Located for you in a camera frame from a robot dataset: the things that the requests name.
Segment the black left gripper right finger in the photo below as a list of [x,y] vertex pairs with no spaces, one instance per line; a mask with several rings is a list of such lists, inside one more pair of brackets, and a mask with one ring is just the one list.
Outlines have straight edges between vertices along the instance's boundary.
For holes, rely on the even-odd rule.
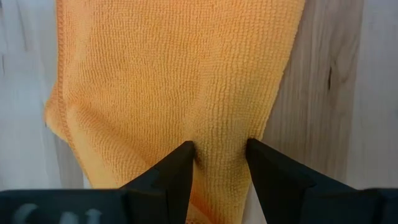
[[397,189],[354,189],[257,139],[246,160],[268,224],[397,224]]

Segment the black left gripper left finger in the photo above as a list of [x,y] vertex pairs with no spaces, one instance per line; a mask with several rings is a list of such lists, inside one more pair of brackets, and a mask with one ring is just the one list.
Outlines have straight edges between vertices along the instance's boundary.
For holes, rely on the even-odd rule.
[[185,141],[118,189],[2,191],[1,223],[184,223],[194,157]]

